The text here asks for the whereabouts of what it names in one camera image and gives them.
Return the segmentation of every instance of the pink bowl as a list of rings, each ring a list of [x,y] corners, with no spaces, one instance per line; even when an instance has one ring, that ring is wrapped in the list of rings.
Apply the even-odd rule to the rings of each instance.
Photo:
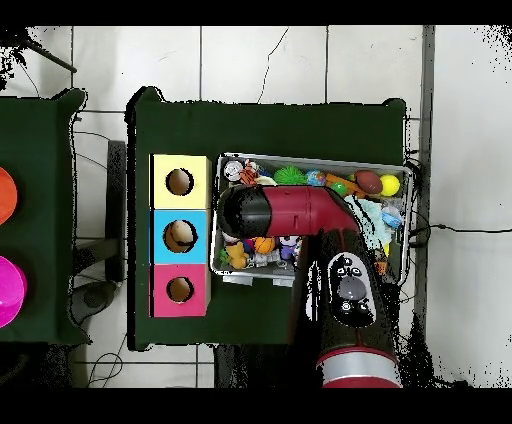
[[[16,318],[26,292],[27,280],[23,271],[0,256],[0,328]]]

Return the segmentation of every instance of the round hole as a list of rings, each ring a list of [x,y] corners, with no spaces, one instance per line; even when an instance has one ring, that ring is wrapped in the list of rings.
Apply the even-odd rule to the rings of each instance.
[[[194,177],[184,168],[173,169],[165,179],[167,190],[176,196],[186,196],[194,187]]]
[[[173,302],[185,303],[194,294],[194,286],[186,277],[173,278],[167,283],[167,296]]]
[[[188,221],[173,221],[165,227],[164,244],[173,253],[187,253],[197,241],[194,226]]]

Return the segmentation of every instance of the black cable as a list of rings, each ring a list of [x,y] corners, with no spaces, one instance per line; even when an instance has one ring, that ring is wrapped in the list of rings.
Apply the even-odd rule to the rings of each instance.
[[[97,378],[95,380],[92,380],[92,376],[94,375],[94,370],[96,369],[96,365],[98,365],[101,360],[101,358],[104,358],[105,356],[108,356],[108,355],[113,355],[116,357],[116,359],[119,359],[119,363],[121,364],[121,368],[119,368],[119,371],[117,373],[115,373],[114,375],[110,375],[108,378],[107,377],[103,377],[103,378]],[[92,384],[92,383],[96,383],[98,381],[103,381],[103,380],[108,380],[109,378],[114,378],[116,377],[117,375],[119,375],[119,373],[121,372],[121,370],[123,369],[123,360],[121,359],[121,357],[116,354],[116,353],[112,353],[112,352],[108,352],[108,353],[104,353],[103,355],[101,355],[97,360],[96,362],[94,363],[94,366],[92,367],[92,370],[91,370],[91,374],[89,375],[89,382],[87,383],[87,386],[85,386],[86,389],[89,388],[89,386]]]
[[[32,78],[30,78],[30,75],[28,74],[28,72],[25,69],[25,67],[23,65],[21,65],[21,64],[20,64],[20,67],[21,67],[21,69],[23,69],[23,72],[25,72],[25,75],[28,77],[28,79],[30,80],[30,82],[34,86],[34,88],[36,90],[36,93],[37,93],[37,97],[41,98],[41,96],[39,95],[39,90],[37,89],[37,86],[35,85],[34,81],[32,81]]]
[[[92,133],[88,131],[73,131],[75,134],[88,134],[88,135],[96,135],[98,137],[104,138],[107,141],[110,141],[110,138],[105,137],[104,135],[98,134],[98,133]]]
[[[102,165],[99,162],[96,162],[94,159],[88,158],[87,156],[81,155],[80,153],[75,153],[77,156],[80,156],[81,158],[87,159],[88,161],[95,163],[98,166],[101,166],[103,169],[107,170],[107,167],[105,165]]]
[[[105,383],[103,383],[103,386],[102,386],[102,388],[104,388],[110,379],[118,376],[121,373],[121,371],[123,370],[123,360],[119,356],[119,353],[121,352],[124,342],[126,341],[126,336],[127,336],[127,333],[125,333],[123,341],[121,342],[121,346],[119,346],[119,350],[117,351],[117,353],[112,353],[112,352],[104,353],[96,360],[96,362],[94,363],[94,366],[92,367],[91,374],[89,376],[89,382],[87,383],[87,386],[85,386],[86,389],[89,388],[89,386],[92,383],[96,383],[98,381],[105,381]],[[96,365],[98,365],[100,363],[101,358],[104,358],[105,356],[108,356],[108,355],[112,355],[112,356],[116,357],[116,360],[114,361],[114,365],[112,365],[112,369],[110,370],[108,377],[102,377],[102,378],[97,378],[95,380],[92,380],[92,376],[94,375],[94,370],[96,369]],[[117,365],[117,360],[119,360],[119,364],[121,365],[121,367],[119,368],[119,371],[117,371],[115,374],[112,374],[114,372],[115,366]]]
[[[450,230],[455,233],[485,233],[485,234],[512,233],[512,228],[507,228],[506,230],[460,230],[460,229],[453,228],[453,227],[450,227],[445,224],[434,224],[434,225],[429,225],[429,227],[430,228],[439,228],[440,230]]]
[[[286,33],[288,32],[289,29],[290,29],[290,27],[286,28],[286,31],[283,33],[283,35],[281,35],[281,38],[279,39],[279,42],[276,44],[274,49],[267,56],[267,70],[265,71],[265,77],[263,78],[263,86],[261,87],[261,94],[260,94],[260,97],[258,98],[258,101],[256,103],[260,102],[261,97],[263,96],[263,91],[265,91],[265,84],[267,82],[267,74],[268,74],[268,70],[270,69],[270,56],[272,56],[274,54],[274,52],[277,50],[277,48],[279,47],[279,44],[281,44],[281,41],[283,41],[283,38],[284,38],[284,36],[286,35]]]

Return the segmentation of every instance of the basketball toy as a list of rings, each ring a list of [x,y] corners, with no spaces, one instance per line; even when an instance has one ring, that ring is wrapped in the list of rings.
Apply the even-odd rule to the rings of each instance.
[[[270,253],[276,247],[274,237],[256,237],[254,239],[254,251],[256,253]]]

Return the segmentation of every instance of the dark green tablecloth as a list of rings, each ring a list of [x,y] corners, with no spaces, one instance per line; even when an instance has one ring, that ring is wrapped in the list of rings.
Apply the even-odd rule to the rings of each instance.
[[[14,215],[0,225],[0,256],[22,268],[27,296],[0,341],[80,344],[69,319],[73,172],[70,121],[85,99],[65,90],[54,99],[0,97],[0,167],[18,188]]]
[[[160,99],[157,89],[142,88],[127,107],[127,122],[135,122],[128,147],[128,169],[135,167],[135,174],[128,173],[129,190],[135,187],[128,197],[129,347],[284,343],[290,289],[270,280],[255,279],[250,287],[212,275],[206,317],[149,317],[149,154],[205,155],[212,163],[223,152],[244,152],[401,165],[405,103],[229,105]]]

